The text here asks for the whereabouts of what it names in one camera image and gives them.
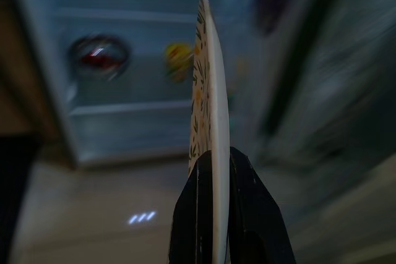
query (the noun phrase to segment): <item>yellow object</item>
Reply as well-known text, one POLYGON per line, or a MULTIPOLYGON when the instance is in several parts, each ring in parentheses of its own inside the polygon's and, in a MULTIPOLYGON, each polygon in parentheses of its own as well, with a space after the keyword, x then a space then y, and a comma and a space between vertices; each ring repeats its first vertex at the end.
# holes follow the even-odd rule
POLYGON ((174 82, 182 82, 191 65, 192 49, 185 43, 173 43, 165 49, 166 73, 174 82))

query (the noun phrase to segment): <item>white plate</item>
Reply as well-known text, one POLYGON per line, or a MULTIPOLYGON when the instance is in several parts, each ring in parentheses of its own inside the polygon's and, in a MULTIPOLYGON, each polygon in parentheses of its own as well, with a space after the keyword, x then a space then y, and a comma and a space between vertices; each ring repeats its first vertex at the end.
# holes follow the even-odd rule
POLYGON ((212 264, 223 264, 230 199, 230 131, 222 49, 209 1, 200 0, 194 47, 189 174, 205 151, 212 151, 212 264))

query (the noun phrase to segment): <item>floral pattern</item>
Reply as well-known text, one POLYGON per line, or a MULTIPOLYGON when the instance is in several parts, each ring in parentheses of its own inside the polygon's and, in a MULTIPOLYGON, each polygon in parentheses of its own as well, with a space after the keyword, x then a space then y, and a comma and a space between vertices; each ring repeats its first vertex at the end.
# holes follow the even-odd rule
POLYGON ((210 80, 204 0, 199 1, 192 77, 189 175, 200 155, 210 150, 210 80))

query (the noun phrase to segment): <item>floor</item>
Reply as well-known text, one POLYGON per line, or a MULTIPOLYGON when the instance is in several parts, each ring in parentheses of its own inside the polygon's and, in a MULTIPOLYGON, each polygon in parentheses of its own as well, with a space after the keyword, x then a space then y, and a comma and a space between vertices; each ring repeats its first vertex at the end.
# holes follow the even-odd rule
MULTIPOLYGON (((39 160, 10 263, 165 263, 187 165, 176 160, 81 171, 39 160)), ((259 175, 287 217, 298 184, 270 172, 259 175)))

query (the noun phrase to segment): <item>red object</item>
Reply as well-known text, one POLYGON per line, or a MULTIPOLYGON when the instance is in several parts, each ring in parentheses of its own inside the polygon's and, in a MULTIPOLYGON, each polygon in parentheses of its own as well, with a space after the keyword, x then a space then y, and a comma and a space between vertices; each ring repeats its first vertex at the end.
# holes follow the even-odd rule
POLYGON ((81 57, 80 61, 84 64, 88 64, 92 68, 109 69, 112 67, 120 67, 121 62, 115 60, 115 58, 107 55, 96 54, 97 50, 93 50, 85 56, 81 57))

